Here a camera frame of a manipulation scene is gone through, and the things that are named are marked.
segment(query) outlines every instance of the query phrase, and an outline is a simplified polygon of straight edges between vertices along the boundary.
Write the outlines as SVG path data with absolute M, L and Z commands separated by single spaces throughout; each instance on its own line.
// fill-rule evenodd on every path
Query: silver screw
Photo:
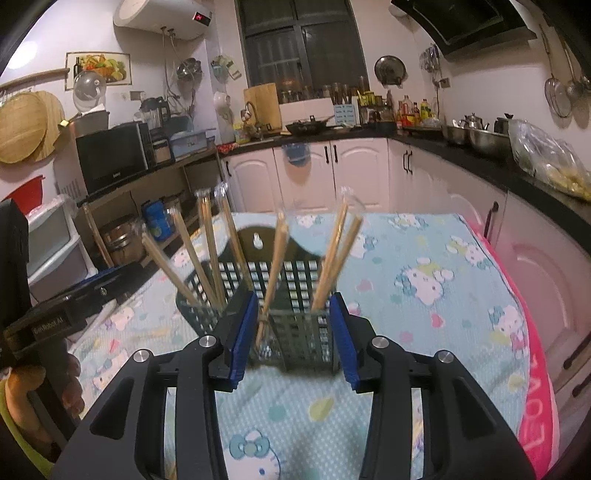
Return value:
M 447 350 L 441 350 L 441 352 L 439 352 L 437 354 L 437 358 L 439 359 L 439 361 L 441 363 L 444 363 L 444 364 L 450 364 L 455 359 L 455 357 L 453 356 L 453 353 L 448 352 Z
M 139 364 L 144 363 L 148 358 L 150 358 L 150 352 L 147 350 L 138 350 L 134 353 L 134 360 Z
M 199 339 L 199 345 L 204 348 L 209 348 L 216 344 L 217 340 L 213 335 L 206 335 L 205 337 L 201 337 Z
M 390 342 L 388 342 L 388 339 L 385 337 L 374 337 L 371 344 L 376 348 L 386 348 Z

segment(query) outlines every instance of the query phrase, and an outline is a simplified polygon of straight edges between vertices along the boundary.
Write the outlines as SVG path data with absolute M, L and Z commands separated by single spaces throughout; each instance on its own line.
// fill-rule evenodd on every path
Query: water heater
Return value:
M 173 28 L 182 40 L 202 35 L 211 21 L 211 10 L 193 0 L 123 0 L 113 15 L 118 27 L 156 33 Z

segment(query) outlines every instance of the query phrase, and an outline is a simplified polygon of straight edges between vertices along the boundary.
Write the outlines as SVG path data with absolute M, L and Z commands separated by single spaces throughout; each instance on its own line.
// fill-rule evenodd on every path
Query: window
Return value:
M 250 84 L 321 90 L 367 78 L 348 0 L 238 0 Z

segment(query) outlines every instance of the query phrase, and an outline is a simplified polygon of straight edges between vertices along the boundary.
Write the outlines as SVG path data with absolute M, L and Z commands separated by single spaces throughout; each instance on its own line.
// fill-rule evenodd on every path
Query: fruit poster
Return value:
M 93 70 L 109 85 L 131 85 L 131 61 L 128 53 L 77 51 L 66 54 L 66 90 L 74 88 L 74 78 L 83 70 Z

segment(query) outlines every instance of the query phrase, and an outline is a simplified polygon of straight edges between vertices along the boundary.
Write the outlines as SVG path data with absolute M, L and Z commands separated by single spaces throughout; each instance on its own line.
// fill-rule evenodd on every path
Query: hello kitty tablecloth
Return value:
M 292 237 L 323 255 L 332 215 L 301 216 Z M 236 214 L 238 229 L 274 226 L 275 217 Z M 228 241 L 214 222 L 217 251 Z M 207 248 L 193 244 L 201 260 Z M 181 277 L 192 265 L 185 249 L 173 263 Z M 527 307 L 484 239 L 456 215 L 368 214 L 337 283 L 349 310 L 406 350 L 456 354 L 490 396 L 527 452 L 538 477 L 557 449 L 554 397 L 540 341 Z M 89 406 L 139 348 L 156 355 L 196 338 L 175 304 L 176 289 L 159 271 L 104 323 L 93 325 L 72 352 L 82 365 Z M 412 477 L 422 476 L 420 392 L 413 392 Z M 216 394 L 230 480 L 357 479 L 371 413 L 370 394 L 356 395 L 335 377 L 247 370 L 232 394 Z M 167 465 L 174 463 L 174 391 L 167 400 Z

